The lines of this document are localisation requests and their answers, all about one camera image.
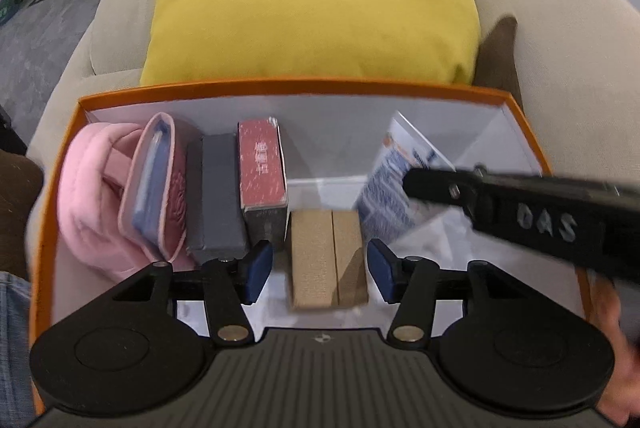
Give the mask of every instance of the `brown cardboard box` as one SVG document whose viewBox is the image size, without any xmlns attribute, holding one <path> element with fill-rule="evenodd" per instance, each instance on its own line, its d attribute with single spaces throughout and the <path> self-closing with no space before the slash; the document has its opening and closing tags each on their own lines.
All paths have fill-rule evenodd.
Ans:
<svg viewBox="0 0 640 428">
<path fill-rule="evenodd" d="M 292 211 L 290 221 L 294 309 L 337 307 L 331 210 Z"/>
<path fill-rule="evenodd" d="M 294 309 L 366 303 L 358 212 L 298 210 L 291 212 L 290 225 Z"/>
<path fill-rule="evenodd" d="M 367 303 L 367 273 L 360 218 L 356 210 L 333 211 L 335 267 L 340 307 Z"/>
</svg>

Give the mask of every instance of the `logo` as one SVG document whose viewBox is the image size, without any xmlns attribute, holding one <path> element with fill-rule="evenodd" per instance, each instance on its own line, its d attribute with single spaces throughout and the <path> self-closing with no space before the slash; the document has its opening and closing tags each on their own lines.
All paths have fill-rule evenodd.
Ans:
<svg viewBox="0 0 640 428">
<path fill-rule="evenodd" d="M 320 334 L 319 336 L 315 336 L 312 339 L 314 341 L 318 342 L 321 345 L 325 344 L 325 343 L 329 343 L 331 340 L 333 340 L 333 338 L 331 336 L 329 336 L 328 334 L 325 334 L 324 332 L 322 334 Z"/>
<path fill-rule="evenodd" d="M 574 228 L 577 228 L 578 223 L 568 213 L 563 213 L 560 217 L 552 217 L 546 209 L 543 209 L 540 215 L 535 217 L 531 208 L 524 203 L 519 203 L 516 220 L 524 230 L 530 230 L 535 224 L 539 233 L 546 233 L 554 237 L 554 233 L 557 232 L 560 238 L 567 243 L 572 243 L 575 240 Z"/>
</svg>

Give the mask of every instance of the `gray box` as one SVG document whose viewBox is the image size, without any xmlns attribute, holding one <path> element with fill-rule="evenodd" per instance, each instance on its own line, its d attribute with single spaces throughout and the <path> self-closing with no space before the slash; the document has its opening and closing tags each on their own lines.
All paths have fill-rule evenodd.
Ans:
<svg viewBox="0 0 640 428">
<path fill-rule="evenodd" d="M 205 135 L 188 145 L 186 186 L 187 251 L 198 264 L 242 259 L 249 245 L 235 134 Z"/>
</svg>

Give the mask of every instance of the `black circular base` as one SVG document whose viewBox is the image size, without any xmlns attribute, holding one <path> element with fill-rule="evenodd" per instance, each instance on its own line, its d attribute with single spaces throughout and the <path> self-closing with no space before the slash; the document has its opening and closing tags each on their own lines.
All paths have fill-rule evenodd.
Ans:
<svg viewBox="0 0 640 428">
<path fill-rule="evenodd" d="M 31 371 L 46 404 L 117 416 L 161 404 L 195 380 L 204 365 L 196 332 L 136 306 L 44 332 L 31 351 Z"/>
<path fill-rule="evenodd" d="M 612 349 L 593 326 L 518 300 L 455 322 L 439 346 L 444 372 L 463 392 L 510 413 L 591 404 L 613 366 Z"/>
</svg>

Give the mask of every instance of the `hand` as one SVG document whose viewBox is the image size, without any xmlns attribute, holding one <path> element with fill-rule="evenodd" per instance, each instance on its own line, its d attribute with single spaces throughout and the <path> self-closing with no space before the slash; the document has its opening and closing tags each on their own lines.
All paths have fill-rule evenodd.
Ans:
<svg viewBox="0 0 640 428">
<path fill-rule="evenodd" d="M 640 415 L 640 356 L 620 330 L 620 298 L 613 284 L 598 277 L 591 288 L 590 323 L 607 337 L 616 357 L 613 375 L 597 409 L 613 423 L 624 426 L 629 416 Z"/>
</svg>

